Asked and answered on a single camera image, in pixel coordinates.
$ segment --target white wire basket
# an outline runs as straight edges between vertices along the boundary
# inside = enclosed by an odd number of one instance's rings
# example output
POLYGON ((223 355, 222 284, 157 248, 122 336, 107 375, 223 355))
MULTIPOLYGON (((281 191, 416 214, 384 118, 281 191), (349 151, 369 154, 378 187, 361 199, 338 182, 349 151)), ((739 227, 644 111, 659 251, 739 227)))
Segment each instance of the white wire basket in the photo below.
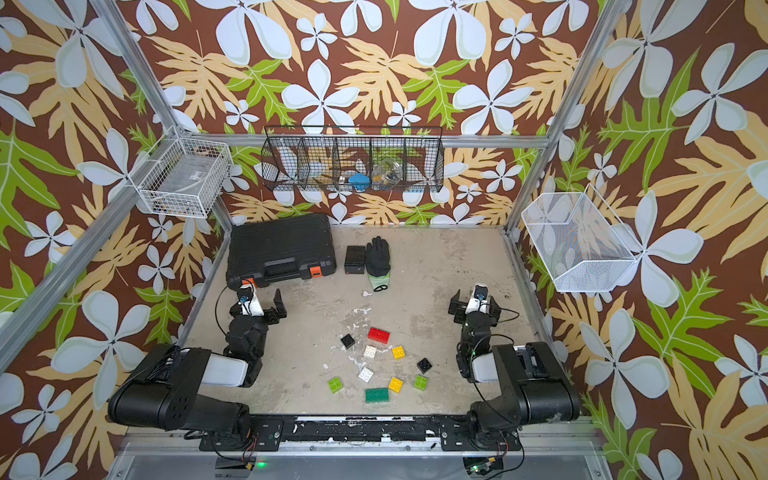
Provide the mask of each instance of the white wire basket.
POLYGON ((616 234, 627 226, 591 185, 541 194, 522 219, 558 292, 610 292, 636 261, 616 234))
POLYGON ((227 144, 182 137, 172 129, 153 152, 149 172, 140 181, 131 179, 149 211, 208 218, 233 165, 227 144))

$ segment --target red lego brick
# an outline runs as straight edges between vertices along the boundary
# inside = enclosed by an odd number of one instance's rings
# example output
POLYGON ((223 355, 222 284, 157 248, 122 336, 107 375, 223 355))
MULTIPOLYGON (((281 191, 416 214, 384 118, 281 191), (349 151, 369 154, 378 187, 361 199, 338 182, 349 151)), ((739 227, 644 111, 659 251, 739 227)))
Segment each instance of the red lego brick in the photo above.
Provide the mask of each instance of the red lego brick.
POLYGON ((376 342, 389 343, 389 332, 371 327, 371 330, 368 332, 368 338, 376 342))

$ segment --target black tool case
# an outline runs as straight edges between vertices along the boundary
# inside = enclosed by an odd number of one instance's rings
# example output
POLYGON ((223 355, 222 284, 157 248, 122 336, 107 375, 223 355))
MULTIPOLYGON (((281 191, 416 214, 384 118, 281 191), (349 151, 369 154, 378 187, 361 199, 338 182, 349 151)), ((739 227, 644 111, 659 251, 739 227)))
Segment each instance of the black tool case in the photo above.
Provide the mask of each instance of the black tool case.
POLYGON ((317 278, 336 271, 328 217, 310 214, 232 229, 227 285, 238 290, 253 279, 258 287, 291 278, 317 278))

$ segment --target wire basket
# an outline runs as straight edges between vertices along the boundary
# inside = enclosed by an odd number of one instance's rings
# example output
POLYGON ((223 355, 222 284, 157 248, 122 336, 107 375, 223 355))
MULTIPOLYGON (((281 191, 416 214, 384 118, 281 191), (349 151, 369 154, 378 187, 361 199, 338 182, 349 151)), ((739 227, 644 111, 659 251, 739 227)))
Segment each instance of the wire basket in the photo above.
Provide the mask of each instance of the wire basket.
POLYGON ((270 190, 438 192, 445 148, 432 135, 267 135, 262 175, 270 190))
POLYGON ((230 176, 227 144, 166 133, 154 149, 149 172, 134 186, 153 214, 208 218, 230 176))
POLYGON ((605 214, 613 214, 616 227, 626 227, 591 185, 585 192, 541 194, 523 210, 531 241, 558 292, 609 292, 635 263, 605 214))

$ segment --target concrete floor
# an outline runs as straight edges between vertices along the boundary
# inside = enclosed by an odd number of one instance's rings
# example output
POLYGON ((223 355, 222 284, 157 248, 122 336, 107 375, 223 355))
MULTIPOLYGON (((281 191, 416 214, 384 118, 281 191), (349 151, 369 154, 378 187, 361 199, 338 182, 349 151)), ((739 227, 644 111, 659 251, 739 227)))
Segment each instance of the concrete floor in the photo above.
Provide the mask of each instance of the concrete floor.
MULTIPOLYGON (((288 317, 270 327, 256 383, 249 389, 201 386, 201 394, 246 403, 251 412, 262 413, 466 413, 480 398, 458 374, 455 352, 460 328, 448 315, 448 304, 459 289, 466 301, 475 282, 486 283, 500 306, 521 313, 519 319, 500 324, 495 333, 511 336, 518 345, 534 339, 497 229, 334 227, 333 242, 339 267, 332 276, 288 280, 258 290, 267 308, 280 288, 288 317), (372 292, 367 276, 345 275, 343 259, 347 245, 365 245, 375 235, 389 242, 392 276, 388 290, 363 296, 363 291, 372 292), (379 344, 375 359, 363 356, 372 326, 391 333, 389 348, 379 344), (347 333, 356 343, 345 351, 339 339, 347 333), (395 360, 392 347, 398 345, 406 357, 395 360), (422 392, 413 382, 420 373, 416 363, 424 357, 433 367, 425 374, 429 384, 422 392), (373 371, 369 383, 358 378, 363 366, 373 371), (334 376, 344 385, 336 394, 327 385, 334 376), (365 390, 386 388, 393 376, 404 382, 401 392, 390 391, 388 403, 366 404, 365 390)), ((186 346, 217 353, 225 347, 215 324, 214 304, 226 269, 225 257, 186 346)), ((235 301, 235 293, 227 290, 219 302, 225 330, 235 301)), ((494 337, 492 344, 504 341, 494 337)), ((498 383, 481 384, 481 391, 486 399, 495 397, 498 383)))

